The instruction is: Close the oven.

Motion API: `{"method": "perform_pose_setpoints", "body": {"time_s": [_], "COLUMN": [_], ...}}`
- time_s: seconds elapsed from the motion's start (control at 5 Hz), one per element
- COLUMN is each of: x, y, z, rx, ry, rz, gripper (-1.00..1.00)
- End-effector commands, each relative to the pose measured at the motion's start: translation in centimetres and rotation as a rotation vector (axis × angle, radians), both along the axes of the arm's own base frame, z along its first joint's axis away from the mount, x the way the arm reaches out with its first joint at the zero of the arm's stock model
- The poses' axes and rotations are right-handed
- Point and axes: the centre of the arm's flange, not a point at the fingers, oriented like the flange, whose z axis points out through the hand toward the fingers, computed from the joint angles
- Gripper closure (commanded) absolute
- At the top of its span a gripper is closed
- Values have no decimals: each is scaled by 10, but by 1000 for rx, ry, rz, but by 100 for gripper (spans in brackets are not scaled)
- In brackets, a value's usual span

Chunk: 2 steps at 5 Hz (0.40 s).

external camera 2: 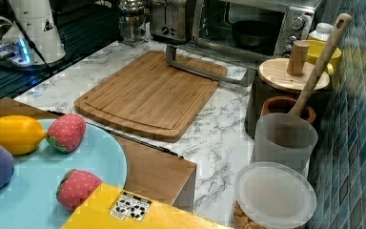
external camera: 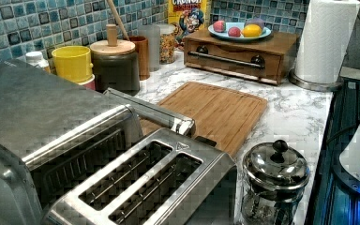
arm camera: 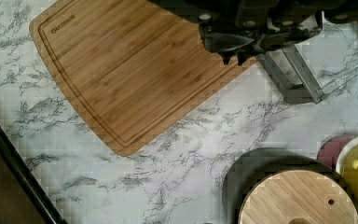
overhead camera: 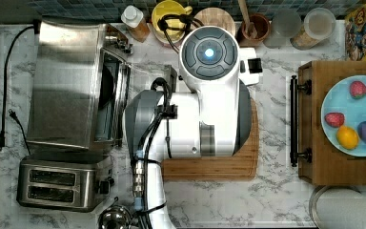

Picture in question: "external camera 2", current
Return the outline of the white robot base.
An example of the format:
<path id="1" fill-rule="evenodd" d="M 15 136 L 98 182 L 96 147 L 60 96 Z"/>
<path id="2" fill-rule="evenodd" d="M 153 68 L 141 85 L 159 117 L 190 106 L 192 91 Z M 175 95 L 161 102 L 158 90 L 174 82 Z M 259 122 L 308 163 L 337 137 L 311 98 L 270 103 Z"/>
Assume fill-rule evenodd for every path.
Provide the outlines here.
<path id="1" fill-rule="evenodd" d="M 65 55 L 50 0 L 8 0 L 12 19 L 0 16 L 0 57 L 19 67 L 52 64 Z"/>

